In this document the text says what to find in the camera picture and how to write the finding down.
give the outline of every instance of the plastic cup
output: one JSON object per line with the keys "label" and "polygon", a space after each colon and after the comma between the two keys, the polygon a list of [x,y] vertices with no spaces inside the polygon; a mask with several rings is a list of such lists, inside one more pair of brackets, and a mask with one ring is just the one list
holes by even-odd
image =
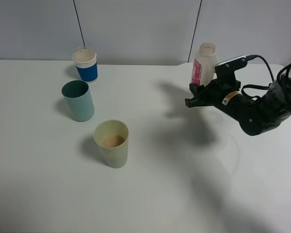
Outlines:
{"label": "plastic cup", "polygon": [[92,49],[78,49],[72,60],[76,65],[81,80],[92,83],[98,79],[97,55]]}
{"label": "plastic cup", "polygon": [[127,126],[119,120],[105,121],[95,129],[94,140],[110,167],[120,168],[126,164],[128,137]]}

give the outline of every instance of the bottle cap opening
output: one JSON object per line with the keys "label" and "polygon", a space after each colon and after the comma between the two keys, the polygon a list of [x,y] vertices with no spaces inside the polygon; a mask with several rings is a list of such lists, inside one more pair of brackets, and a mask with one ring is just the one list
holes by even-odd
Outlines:
{"label": "bottle cap opening", "polygon": [[202,43],[199,47],[199,53],[206,56],[215,54],[215,44]]}

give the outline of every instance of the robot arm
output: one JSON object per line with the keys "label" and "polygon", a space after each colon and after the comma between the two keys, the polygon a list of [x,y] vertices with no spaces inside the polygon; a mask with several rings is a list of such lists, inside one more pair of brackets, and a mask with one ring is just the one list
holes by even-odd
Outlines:
{"label": "robot arm", "polygon": [[262,97],[251,97],[243,89],[242,94],[238,92],[241,83],[236,80],[234,72],[246,67],[248,61],[255,57],[259,56],[240,56],[217,64],[217,79],[206,87],[190,84],[194,97],[185,100],[186,106],[214,106],[237,120],[242,130],[251,136],[277,128],[291,115],[291,78],[282,74],[285,70],[289,73],[291,64],[282,69],[277,80],[269,86],[246,85],[244,88],[267,90]]}

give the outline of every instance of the warning label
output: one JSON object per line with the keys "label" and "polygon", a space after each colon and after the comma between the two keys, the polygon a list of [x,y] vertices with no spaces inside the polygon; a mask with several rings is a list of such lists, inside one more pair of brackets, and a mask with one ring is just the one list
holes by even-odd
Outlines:
{"label": "warning label", "polygon": [[233,98],[234,96],[239,95],[238,92],[233,91],[231,93],[228,93],[227,96],[224,97],[222,104],[227,105],[228,102],[231,100],[231,98]]}

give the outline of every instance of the black cable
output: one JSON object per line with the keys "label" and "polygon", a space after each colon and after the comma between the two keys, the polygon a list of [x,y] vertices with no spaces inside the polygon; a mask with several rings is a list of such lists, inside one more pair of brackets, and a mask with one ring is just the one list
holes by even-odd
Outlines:
{"label": "black cable", "polygon": [[256,54],[255,55],[246,56],[246,58],[247,58],[248,61],[251,61],[251,60],[253,60],[253,59],[257,58],[257,57],[260,58],[266,64],[266,67],[267,67],[268,71],[270,72],[272,81],[275,81],[274,76],[273,76],[273,73],[272,73],[272,70],[270,68],[270,65],[267,63],[267,61],[265,60],[264,57],[262,57],[260,55],[256,55]]}
{"label": "black cable", "polygon": [[190,52],[189,52],[188,62],[190,62],[190,57],[191,57],[191,52],[192,52],[192,46],[193,46],[193,43],[194,43],[194,37],[195,37],[196,27],[197,27],[197,23],[198,23],[198,19],[199,19],[200,9],[202,7],[202,2],[203,2],[203,0],[200,0],[198,12],[197,12],[197,17],[196,17],[195,28],[194,28],[194,32],[193,32],[193,38],[192,38]]}
{"label": "black cable", "polygon": [[84,43],[84,37],[83,37],[83,33],[82,33],[82,28],[81,28],[81,24],[80,24],[80,20],[79,20],[79,15],[78,15],[76,3],[74,2],[74,0],[73,0],[73,5],[74,5],[74,10],[76,11],[77,20],[78,20],[78,23],[79,23],[79,29],[80,29],[81,37],[82,37],[82,41],[83,41],[83,46],[84,46],[84,49],[85,49],[85,43]]}
{"label": "black cable", "polygon": [[[290,65],[286,66],[285,68],[283,68],[277,75],[277,81],[279,83],[279,85],[282,87],[282,90],[283,90],[283,93],[284,93],[284,96],[285,96],[285,99],[286,99],[286,102],[287,102],[287,107],[288,107],[288,110],[291,114],[291,101],[289,99],[289,95],[288,95],[288,90],[287,90],[287,83],[286,81],[289,80],[289,72],[290,72],[290,69],[291,69],[291,63]],[[286,74],[284,75],[284,78],[281,78],[281,74],[286,71]]]}
{"label": "black cable", "polygon": [[[248,61],[251,61],[255,58],[260,58],[262,59],[262,61],[266,64],[266,67],[268,69],[268,71],[270,72],[270,75],[271,75],[271,78],[272,78],[272,81],[274,82],[274,76],[273,76],[273,73],[271,71],[271,68],[270,66],[268,65],[267,61],[264,59],[264,57],[260,56],[260,55],[249,55],[249,56],[246,56],[246,59]],[[284,67],[281,71],[279,71],[279,73],[277,74],[277,82],[279,83],[279,85],[282,87],[282,90],[283,90],[283,93],[284,93],[284,96],[285,96],[285,100],[286,100],[286,103],[287,103],[287,108],[291,114],[291,101],[289,99],[289,95],[288,95],[288,90],[291,91],[291,87],[288,87],[287,86],[287,82],[289,81],[289,72],[290,72],[290,69],[291,69],[291,63]],[[286,71],[286,74],[284,75],[284,78],[282,79],[281,78],[281,74]],[[254,88],[254,89],[260,89],[262,90],[263,88],[265,88],[265,86],[256,86],[256,85],[246,85],[247,87],[245,88]],[[243,90],[244,87],[242,88],[242,94],[244,96],[247,96],[247,97],[250,97],[250,98],[257,98],[257,101],[260,101],[261,97],[259,96],[249,96],[248,94],[245,93],[245,91]]]}

